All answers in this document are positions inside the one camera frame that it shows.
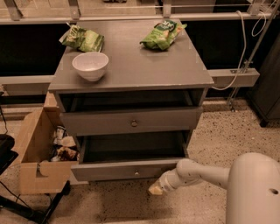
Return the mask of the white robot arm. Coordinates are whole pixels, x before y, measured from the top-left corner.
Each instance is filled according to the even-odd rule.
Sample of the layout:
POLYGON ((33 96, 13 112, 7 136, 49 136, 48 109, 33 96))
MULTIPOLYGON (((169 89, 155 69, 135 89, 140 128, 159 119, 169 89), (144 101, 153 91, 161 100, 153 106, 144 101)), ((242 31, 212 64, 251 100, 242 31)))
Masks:
POLYGON ((226 224, 280 224, 280 164, 260 153, 239 156, 229 168, 185 158, 149 187, 162 195, 206 181, 227 191, 226 224))

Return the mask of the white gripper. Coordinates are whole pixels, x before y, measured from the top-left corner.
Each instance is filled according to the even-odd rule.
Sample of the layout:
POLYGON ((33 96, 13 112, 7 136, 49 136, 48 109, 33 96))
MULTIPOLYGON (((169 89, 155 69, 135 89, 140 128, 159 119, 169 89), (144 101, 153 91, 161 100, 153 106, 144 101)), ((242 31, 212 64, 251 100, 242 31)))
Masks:
POLYGON ((148 192, 151 195, 162 195, 163 192, 170 192, 174 191, 180 186, 182 186, 183 181, 182 178, 178 175, 177 170, 173 169, 171 171, 166 171, 162 174, 162 176, 159 178, 159 182, 156 181, 153 183, 149 189, 148 192))

